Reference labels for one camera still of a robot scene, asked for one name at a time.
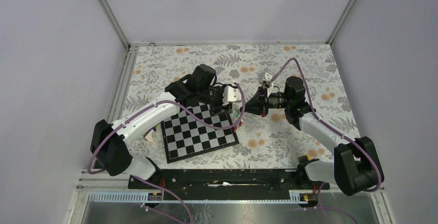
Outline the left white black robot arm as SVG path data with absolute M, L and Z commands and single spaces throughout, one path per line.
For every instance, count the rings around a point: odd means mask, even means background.
M 99 121 L 92 136 L 91 161 L 98 161 L 112 177 L 133 175 L 147 188 L 155 188 L 160 183 L 157 165 L 148 155 L 135 155 L 130 147 L 156 125 L 164 124 L 168 141 L 164 151 L 169 158 L 235 144 L 235 129 L 242 119 L 232 121 L 230 113 L 233 103 L 244 102 L 243 91 L 237 82 L 221 84 L 216 77 L 212 67 L 201 64 L 140 110 L 113 122 Z

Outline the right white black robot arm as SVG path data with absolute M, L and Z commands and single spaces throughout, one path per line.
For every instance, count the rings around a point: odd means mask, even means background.
M 335 184 L 347 196 L 380 188 L 384 173 L 369 137 L 351 139 L 318 117 L 311 100 L 306 99 L 305 80 L 291 76 L 284 90 L 274 93 L 270 93 L 267 86 L 268 82 L 263 81 L 240 112 L 265 117 L 270 109 L 282 108 L 289 124 L 319 141 L 333 155 L 332 162 L 300 157 L 296 168 L 298 186 L 309 189 L 316 182 Z

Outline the floral patterned table mat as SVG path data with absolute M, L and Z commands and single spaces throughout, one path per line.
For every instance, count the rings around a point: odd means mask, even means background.
M 290 76 L 304 76 L 318 116 L 351 138 L 359 136 L 328 44 L 134 46 L 131 54 L 123 116 L 141 109 L 203 63 L 216 70 L 220 83 L 238 82 L 246 98 L 256 92 L 262 72 L 276 76 L 274 84 L 279 88 Z M 322 143 L 290 125 L 282 109 L 271 110 L 264 118 L 245 114 L 237 137 L 237 145 L 174 163 L 166 160 L 161 131 L 153 141 L 140 138 L 130 149 L 162 169 L 294 168 L 303 155 L 326 162 L 333 159 Z

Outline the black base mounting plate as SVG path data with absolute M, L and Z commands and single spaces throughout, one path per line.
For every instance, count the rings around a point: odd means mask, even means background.
M 179 198 L 279 199 L 287 191 L 314 196 L 321 182 L 312 182 L 295 169 L 161 169 L 147 182 L 164 187 Z

